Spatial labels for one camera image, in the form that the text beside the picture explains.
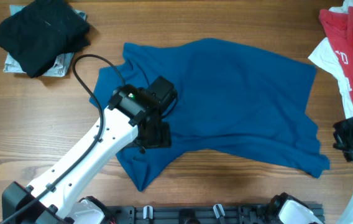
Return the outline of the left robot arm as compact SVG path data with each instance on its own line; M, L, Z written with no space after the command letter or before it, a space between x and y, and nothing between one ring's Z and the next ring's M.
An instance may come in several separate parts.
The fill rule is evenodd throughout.
M2 193L3 223L93 223L97 205L77 198L108 160L126 147L170 147L170 127L163 113L177 97L172 84L120 86L95 125L48 171L23 187L10 184Z

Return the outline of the blue t-shirt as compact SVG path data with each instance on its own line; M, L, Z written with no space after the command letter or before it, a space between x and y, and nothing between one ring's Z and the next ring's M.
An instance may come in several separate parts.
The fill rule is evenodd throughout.
M185 152L201 149L299 169L315 178L330 168L320 152L317 125L306 115L314 66L219 39L167 48L126 43L123 57L122 65L99 71L93 105L106 107L123 83L147 87L159 76L178 93L165 119L172 146L117 154L137 190L145 190Z

